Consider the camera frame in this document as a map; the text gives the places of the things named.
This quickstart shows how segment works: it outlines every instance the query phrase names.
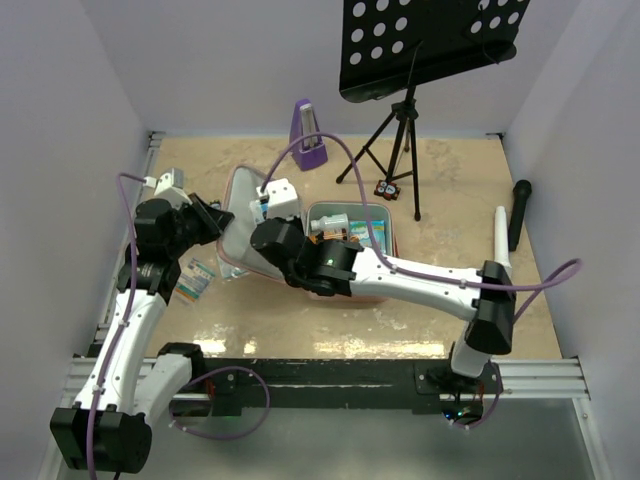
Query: white wall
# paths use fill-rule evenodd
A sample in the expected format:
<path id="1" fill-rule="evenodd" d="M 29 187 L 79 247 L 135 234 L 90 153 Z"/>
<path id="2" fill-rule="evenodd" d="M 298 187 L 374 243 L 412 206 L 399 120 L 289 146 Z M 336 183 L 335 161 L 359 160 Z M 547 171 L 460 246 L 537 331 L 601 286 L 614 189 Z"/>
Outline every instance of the white wall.
<path id="1" fill-rule="evenodd" d="M 338 93 L 341 0 L 81 1 L 152 129 L 283 133 L 303 97 L 340 133 L 372 133 L 389 112 L 393 99 Z M 515 59 L 420 87 L 421 132 L 506 130 L 578 3 L 532 0 Z"/>
<path id="2" fill-rule="evenodd" d="M 0 2 L 0 476 L 35 478 L 124 230 L 142 124 L 77 0 Z"/>
<path id="3" fill-rule="evenodd" d="M 512 170 L 534 186 L 527 227 L 542 273 L 585 261 L 547 298 L 623 480 L 640 470 L 640 5 L 583 0 L 576 16 L 505 140 Z"/>

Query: tripod leg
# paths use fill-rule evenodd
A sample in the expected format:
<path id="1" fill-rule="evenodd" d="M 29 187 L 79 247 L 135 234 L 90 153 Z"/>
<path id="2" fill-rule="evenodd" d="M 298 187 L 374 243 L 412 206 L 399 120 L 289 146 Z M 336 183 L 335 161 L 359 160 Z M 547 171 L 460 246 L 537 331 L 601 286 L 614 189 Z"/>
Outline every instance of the tripod leg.
<path id="1" fill-rule="evenodd" d="M 410 121 L 411 128 L 411 168 L 413 170 L 413 201 L 415 202 L 415 218 L 416 222 L 420 221 L 420 190 L 418 182 L 418 152 L 416 148 L 416 124 L 414 120 Z"/>
<path id="2" fill-rule="evenodd" d="M 409 123 L 411 120 L 407 120 L 407 131 L 404 136 L 404 151 L 408 152 L 411 147 L 409 146 L 409 141 L 411 137 L 411 124 Z"/>
<path id="3" fill-rule="evenodd" d="M 387 128 L 387 125 L 391 123 L 391 120 L 393 120 L 394 117 L 395 117 L 395 113 L 391 112 L 389 116 L 385 118 L 384 122 L 382 122 L 382 125 L 378 127 L 378 130 L 375 131 L 375 133 L 371 136 L 369 141 L 364 144 L 364 147 L 360 149 L 360 151 L 358 152 L 358 155 L 356 155 L 356 157 L 354 158 L 356 163 L 358 163 L 358 160 L 362 158 L 362 156 L 366 153 L 366 151 L 373 144 L 373 142 L 376 141 L 376 139 L 380 136 L 380 134 L 384 131 L 384 129 Z M 351 162 L 349 162 L 349 165 L 347 165 L 347 168 L 345 168 L 344 171 L 340 175 L 338 175 L 338 178 L 336 178 L 336 183 L 342 183 L 342 181 L 344 180 L 344 177 L 346 177 L 347 173 L 349 173 L 352 168 L 353 166 L 351 165 Z"/>
<path id="4" fill-rule="evenodd" d="M 400 154 L 400 145 L 402 145 L 402 137 L 404 136 L 404 130 L 407 127 L 408 122 L 400 121 L 398 124 L 398 131 L 396 132 L 396 139 L 393 142 L 393 150 L 391 150 L 391 160 L 389 161 L 389 168 L 387 168 L 387 178 L 385 181 L 390 183 L 393 181 L 393 175 L 396 172 L 396 166 L 398 165 L 398 155 Z"/>

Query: container lid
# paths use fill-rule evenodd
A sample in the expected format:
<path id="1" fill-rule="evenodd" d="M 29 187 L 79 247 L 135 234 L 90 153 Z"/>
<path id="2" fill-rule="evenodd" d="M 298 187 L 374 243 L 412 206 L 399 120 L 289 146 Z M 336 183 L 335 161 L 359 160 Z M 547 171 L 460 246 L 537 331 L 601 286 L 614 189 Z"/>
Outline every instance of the container lid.
<path id="1" fill-rule="evenodd" d="M 266 174 L 247 165 L 238 165 L 231 172 L 222 209 L 235 218 L 218 239 L 218 255 L 234 267 L 265 275 L 274 280 L 284 280 L 282 272 L 267 262 L 250 244 L 256 228 L 249 203 L 258 199 L 256 188 L 262 185 Z"/>

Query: wooden table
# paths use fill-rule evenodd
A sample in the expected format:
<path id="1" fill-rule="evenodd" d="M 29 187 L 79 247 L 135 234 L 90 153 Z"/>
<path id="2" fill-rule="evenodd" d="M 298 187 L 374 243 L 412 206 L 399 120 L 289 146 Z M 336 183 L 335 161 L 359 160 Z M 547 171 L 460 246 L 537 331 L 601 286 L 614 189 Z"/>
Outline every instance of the wooden table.
<path id="1" fill-rule="evenodd" d="M 346 138 L 357 151 L 364 138 Z M 305 205 L 319 200 L 359 200 L 355 177 L 342 185 L 336 176 L 348 159 L 328 141 L 329 162 L 301 172 L 292 159 L 276 172 L 291 181 Z M 373 147 L 386 164 L 391 139 Z M 170 167 L 185 172 L 185 190 L 208 201 L 224 197 L 232 168 L 240 163 L 266 172 L 284 138 L 166 138 L 154 175 Z M 383 202 L 392 212 L 399 256 L 449 267 L 481 267 L 493 258 L 495 208 L 511 205 L 512 180 L 497 139 L 419 139 L 420 202 L 422 221 L 413 219 L 411 178 L 398 182 L 400 198 L 384 202 L 373 197 L 381 177 L 368 158 L 359 162 L 368 198 Z M 404 154 L 398 172 L 410 168 Z M 183 259 L 195 257 L 217 271 L 216 247 L 196 247 Z M 540 279 L 526 230 L 512 254 L 513 281 Z M 528 294 L 521 294 L 521 303 Z M 160 320 L 147 350 L 155 356 L 166 342 L 195 342 L 205 355 L 262 358 L 441 358 L 446 357 L 464 324 L 445 313 L 397 300 L 381 304 L 317 301 L 257 275 L 224 280 L 218 275 L 194 304 L 174 298 Z M 560 351 L 544 295 L 525 313 L 515 328 L 513 358 L 554 359 Z"/>

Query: gray floor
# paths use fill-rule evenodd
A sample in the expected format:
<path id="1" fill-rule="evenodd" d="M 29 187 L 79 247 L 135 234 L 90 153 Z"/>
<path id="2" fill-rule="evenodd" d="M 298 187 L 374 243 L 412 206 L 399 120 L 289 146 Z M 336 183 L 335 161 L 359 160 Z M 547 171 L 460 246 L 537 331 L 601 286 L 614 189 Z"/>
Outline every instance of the gray floor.
<path id="1" fill-rule="evenodd" d="M 258 414 L 209 419 L 201 428 L 241 429 Z M 234 442 L 196 438 L 168 423 L 154 430 L 143 471 L 122 479 L 593 478 L 570 401 L 505 400 L 470 432 L 402 411 L 274 410 L 259 430 Z M 66 480 L 86 478 L 73 472 Z"/>

